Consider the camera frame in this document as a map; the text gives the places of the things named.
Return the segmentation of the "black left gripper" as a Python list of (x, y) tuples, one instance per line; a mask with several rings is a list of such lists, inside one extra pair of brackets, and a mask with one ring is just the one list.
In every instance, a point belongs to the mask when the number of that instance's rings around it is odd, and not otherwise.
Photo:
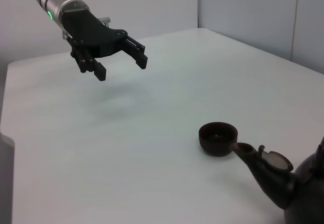
[(147, 56), (145, 46), (128, 36), (121, 29), (103, 25), (90, 11), (65, 12), (62, 24), (70, 35), (71, 57), (75, 59), (80, 72), (93, 72), (99, 81), (105, 81), (106, 68), (95, 58), (111, 56), (121, 49), (131, 56), (136, 64), (145, 69)]

